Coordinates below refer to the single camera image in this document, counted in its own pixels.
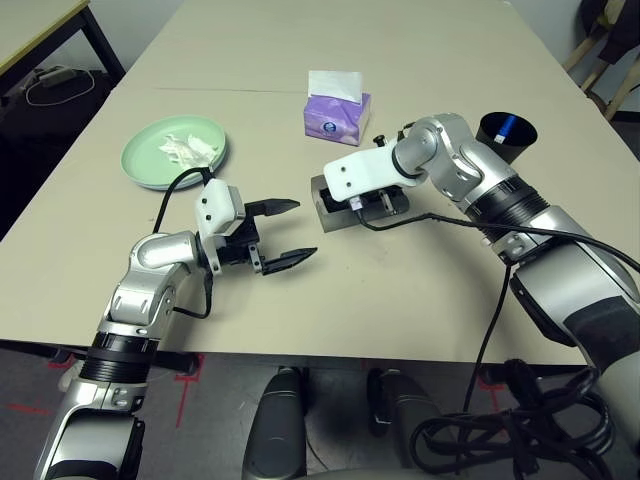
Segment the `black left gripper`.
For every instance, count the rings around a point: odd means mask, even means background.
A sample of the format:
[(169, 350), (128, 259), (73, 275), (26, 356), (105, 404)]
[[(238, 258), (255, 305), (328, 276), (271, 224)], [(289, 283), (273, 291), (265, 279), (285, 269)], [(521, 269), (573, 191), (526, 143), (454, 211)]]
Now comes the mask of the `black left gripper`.
[[(298, 208), (300, 203), (292, 199), (264, 199), (244, 204), (245, 216), (273, 216)], [(221, 265), (249, 264), (254, 270), (260, 269), (258, 243), (260, 236), (253, 219), (245, 219), (228, 237), (219, 249)], [(261, 273), (271, 275), (305, 261), (317, 252), (316, 248), (300, 248), (282, 253), (279, 257), (262, 260)]]

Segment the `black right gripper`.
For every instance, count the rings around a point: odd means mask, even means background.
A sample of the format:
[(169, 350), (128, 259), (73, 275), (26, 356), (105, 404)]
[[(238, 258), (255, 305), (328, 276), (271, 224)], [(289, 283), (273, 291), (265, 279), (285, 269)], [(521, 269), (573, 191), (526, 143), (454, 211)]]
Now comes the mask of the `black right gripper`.
[(390, 186), (368, 192), (367, 209), (375, 214), (402, 213), (403, 190), (398, 186)]

